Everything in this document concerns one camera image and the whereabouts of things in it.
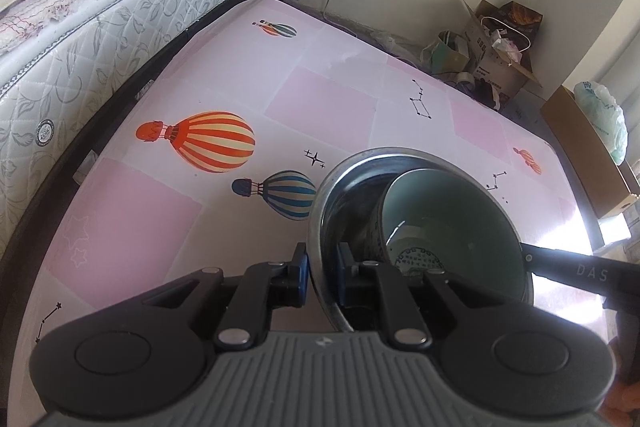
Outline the person's right hand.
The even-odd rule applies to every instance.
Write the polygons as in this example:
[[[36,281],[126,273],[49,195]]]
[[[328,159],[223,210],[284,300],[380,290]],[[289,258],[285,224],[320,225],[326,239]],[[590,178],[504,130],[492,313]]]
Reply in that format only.
[[[632,415],[639,413],[639,383],[626,384],[620,379],[622,356],[618,338],[614,337],[608,343],[608,347],[614,355],[616,377],[599,414],[612,426],[630,427],[634,425]]]

